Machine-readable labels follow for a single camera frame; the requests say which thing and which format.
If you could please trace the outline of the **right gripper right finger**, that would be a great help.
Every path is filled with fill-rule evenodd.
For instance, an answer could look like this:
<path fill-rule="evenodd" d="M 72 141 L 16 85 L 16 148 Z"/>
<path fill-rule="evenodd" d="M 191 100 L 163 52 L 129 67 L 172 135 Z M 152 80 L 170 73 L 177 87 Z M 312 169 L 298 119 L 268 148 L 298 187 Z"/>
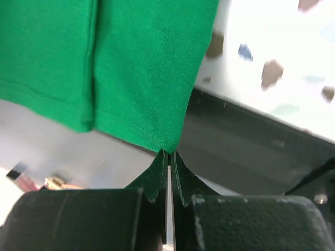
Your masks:
<path fill-rule="evenodd" d="M 298 196 L 222 196 L 171 156 L 176 250 L 334 250 L 317 207 Z"/>

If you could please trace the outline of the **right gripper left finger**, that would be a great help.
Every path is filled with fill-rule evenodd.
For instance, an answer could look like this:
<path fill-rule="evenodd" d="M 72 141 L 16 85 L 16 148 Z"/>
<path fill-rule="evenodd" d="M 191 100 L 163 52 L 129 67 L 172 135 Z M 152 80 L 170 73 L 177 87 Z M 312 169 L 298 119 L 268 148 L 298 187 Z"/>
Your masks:
<path fill-rule="evenodd" d="M 22 195 L 1 226 L 1 250 L 162 250 L 169 155 L 123 189 L 39 190 Z"/>

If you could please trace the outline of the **green t-shirt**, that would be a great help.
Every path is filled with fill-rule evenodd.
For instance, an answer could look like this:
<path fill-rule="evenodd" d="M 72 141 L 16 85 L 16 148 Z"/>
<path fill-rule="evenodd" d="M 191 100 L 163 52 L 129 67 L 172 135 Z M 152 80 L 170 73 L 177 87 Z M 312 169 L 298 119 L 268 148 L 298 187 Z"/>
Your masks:
<path fill-rule="evenodd" d="M 1 1 L 1 99 L 174 152 L 217 1 Z"/>

